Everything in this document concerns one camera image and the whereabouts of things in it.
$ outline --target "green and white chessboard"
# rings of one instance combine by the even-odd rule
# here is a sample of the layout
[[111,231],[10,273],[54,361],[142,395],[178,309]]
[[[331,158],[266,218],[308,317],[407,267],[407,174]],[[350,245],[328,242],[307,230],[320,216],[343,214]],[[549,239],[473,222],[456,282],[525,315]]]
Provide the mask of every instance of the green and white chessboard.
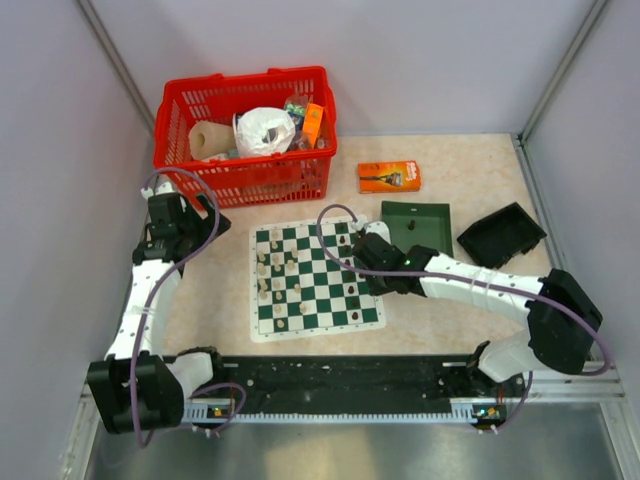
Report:
[[[264,225],[250,235],[251,340],[272,342],[334,333],[367,331],[386,324],[380,297],[369,295],[363,276],[327,258],[316,237],[316,220]],[[323,222],[322,233],[331,253],[354,264],[351,248],[356,233],[349,217]],[[297,249],[298,258],[292,255]],[[258,254],[265,274],[258,273]],[[276,271],[274,256],[280,264]],[[293,260],[293,268],[287,262]],[[260,296],[259,280],[267,284]],[[295,286],[300,285],[300,292]]]

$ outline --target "orange box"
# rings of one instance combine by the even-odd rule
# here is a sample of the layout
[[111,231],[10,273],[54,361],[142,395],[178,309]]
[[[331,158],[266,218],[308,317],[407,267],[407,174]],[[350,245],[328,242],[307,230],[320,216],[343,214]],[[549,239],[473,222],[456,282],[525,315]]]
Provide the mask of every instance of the orange box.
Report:
[[320,133],[320,124],[322,123],[322,112],[324,109],[320,105],[310,103],[307,105],[307,113],[304,116],[302,131],[309,137],[311,148],[315,148],[318,133]]
[[414,160],[358,164],[360,193],[417,192],[422,186]]

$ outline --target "red basket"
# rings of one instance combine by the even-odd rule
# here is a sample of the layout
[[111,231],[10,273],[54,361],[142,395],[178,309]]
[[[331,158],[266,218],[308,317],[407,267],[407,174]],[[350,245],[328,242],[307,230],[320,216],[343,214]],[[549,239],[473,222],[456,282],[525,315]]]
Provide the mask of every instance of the red basket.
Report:
[[[318,138],[321,149],[293,151],[270,157],[199,162],[189,151],[189,130],[196,122],[209,120],[231,125],[234,113],[256,107],[283,108],[287,97],[306,94],[324,107]],[[218,196],[220,207],[322,198],[327,193],[331,157],[338,143],[336,107],[322,67],[270,69],[267,73],[237,77],[173,80],[165,86],[156,119],[155,168],[179,166],[196,173]],[[194,206],[198,184],[186,175],[169,177]]]

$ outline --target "white wall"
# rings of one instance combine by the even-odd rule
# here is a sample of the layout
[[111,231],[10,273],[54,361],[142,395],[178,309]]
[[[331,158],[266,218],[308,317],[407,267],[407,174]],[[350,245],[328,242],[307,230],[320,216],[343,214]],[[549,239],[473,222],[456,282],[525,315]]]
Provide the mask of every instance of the white wall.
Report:
[[616,0],[530,141],[569,266],[640,420],[640,3]]
[[71,1],[0,15],[0,477],[57,476],[118,325],[148,137]]
[[343,134],[520,132],[593,0],[93,0],[155,113],[166,81],[320,64]]

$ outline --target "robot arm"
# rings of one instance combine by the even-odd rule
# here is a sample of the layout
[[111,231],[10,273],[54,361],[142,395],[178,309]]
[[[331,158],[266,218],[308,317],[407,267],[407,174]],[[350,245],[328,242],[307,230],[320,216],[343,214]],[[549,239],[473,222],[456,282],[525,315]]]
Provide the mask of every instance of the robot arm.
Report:
[[[469,359],[495,382],[513,375],[552,369],[578,374],[588,358],[593,339],[563,313],[549,305],[521,295],[490,289],[489,285],[513,288],[530,297],[555,300],[583,317],[598,330],[602,316],[575,279],[562,270],[552,269],[546,277],[517,276],[459,262],[437,250],[414,246],[405,255],[390,244],[387,226],[382,222],[356,224],[361,232],[353,248],[354,256],[368,269],[377,271],[428,271],[441,277],[368,277],[372,295],[387,292],[414,293],[448,298],[500,313],[523,327],[520,332],[498,341],[484,342]],[[469,283],[450,280],[447,275],[471,279]]]
[[[205,195],[197,196],[208,216],[201,218],[188,201],[167,182],[157,191],[143,191],[150,221],[145,238],[133,252],[132,286],[116,338],[104,360],[92,362],[87,383],[105,428],[110,433],[133,429],[129,369],[136,331],[149,292],[169,269],[198,249],[213,229],[213,205]],[[220,216],[217,235],[231,226]],[[213,348],[197,348],[179,354],[173,363],[162,358],[164,332],[171,298],[182,278],[173,271],[162,283],[151,307],[136,366],[138,412],[144,430],[180,424],[184,401],[211,380],[220,362]]]

